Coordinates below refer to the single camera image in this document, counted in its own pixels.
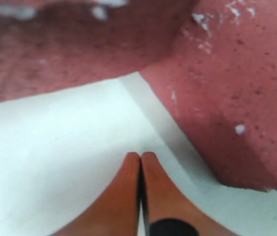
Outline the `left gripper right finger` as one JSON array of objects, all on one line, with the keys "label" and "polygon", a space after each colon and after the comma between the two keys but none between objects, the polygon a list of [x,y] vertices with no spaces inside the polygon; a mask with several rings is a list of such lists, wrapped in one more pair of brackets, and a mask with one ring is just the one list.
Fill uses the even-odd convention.
[{"label": "left gripper right finger", "polygon": [[235,236],[195,206],[173,183],[153,152],[141,156],[142,203],[148,236]]}]

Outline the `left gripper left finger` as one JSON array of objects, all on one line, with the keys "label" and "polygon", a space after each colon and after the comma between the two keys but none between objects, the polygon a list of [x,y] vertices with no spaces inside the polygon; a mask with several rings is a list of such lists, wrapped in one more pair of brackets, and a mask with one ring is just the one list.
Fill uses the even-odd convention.
[{"label": "left gripper left finger", "polygon": [[126,154],[103,193],[56,236],[136,236],[139,224],[140,156]]}]

